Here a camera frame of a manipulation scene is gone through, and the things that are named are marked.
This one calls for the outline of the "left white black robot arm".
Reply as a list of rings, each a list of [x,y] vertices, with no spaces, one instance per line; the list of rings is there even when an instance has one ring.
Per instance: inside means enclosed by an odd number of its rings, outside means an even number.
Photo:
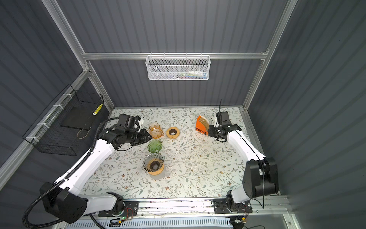
[[[63,183],[42,199],[45,211],[62,221],[74,223],[85,215],[109,211],[114,215],[124,212],[124,199],[114,192],[101,195],[83,195],[82,188],[97,168],[116,149],[125,143],[138,146],[152,140],[146,129],[127,131],[105,129],[97,137],[94,148],[79,159],[64,175],[56,180]]]

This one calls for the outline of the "grey clear glass dripper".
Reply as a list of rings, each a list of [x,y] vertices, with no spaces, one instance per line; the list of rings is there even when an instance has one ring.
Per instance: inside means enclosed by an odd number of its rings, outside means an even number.
[[[164,166],[164,157],[159,153],[149,154],[143,161],[145,171],[149,173],[156,173]]]

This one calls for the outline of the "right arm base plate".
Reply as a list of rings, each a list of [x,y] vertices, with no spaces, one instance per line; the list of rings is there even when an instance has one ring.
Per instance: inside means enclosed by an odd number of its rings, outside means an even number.
[[[215,198],[211,201],[215,214],[249,214],[253,212],[252,207],[249,206],[249,204],[249,201],[234,203],[229,198]]]

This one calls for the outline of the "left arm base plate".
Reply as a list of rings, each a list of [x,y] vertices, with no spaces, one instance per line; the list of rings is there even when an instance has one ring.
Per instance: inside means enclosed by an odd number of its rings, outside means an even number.
[[[109,211],[100,211],[99,217],[135,217],[139,209],[139,201],[123,201]]]

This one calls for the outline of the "orange coffee filter pack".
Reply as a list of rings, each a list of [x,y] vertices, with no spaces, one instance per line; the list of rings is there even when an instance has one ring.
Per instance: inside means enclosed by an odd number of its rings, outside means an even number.
[[[196,120],[195,130],[204,135],[208,135],[209,125],[210,125],[209,120],[204,116],[200,115]]]

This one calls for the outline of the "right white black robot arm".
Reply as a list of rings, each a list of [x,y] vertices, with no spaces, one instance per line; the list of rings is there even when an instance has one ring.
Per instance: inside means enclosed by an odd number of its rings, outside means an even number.
[[[233,203],[243,203],[279,191],[277,162],[249,142],[240,126],[232,124],[228,112],[216,113],[216,124],[209,126],[208,133],[219,142],[229,143],[246,163],[242,185],[228,194]]]

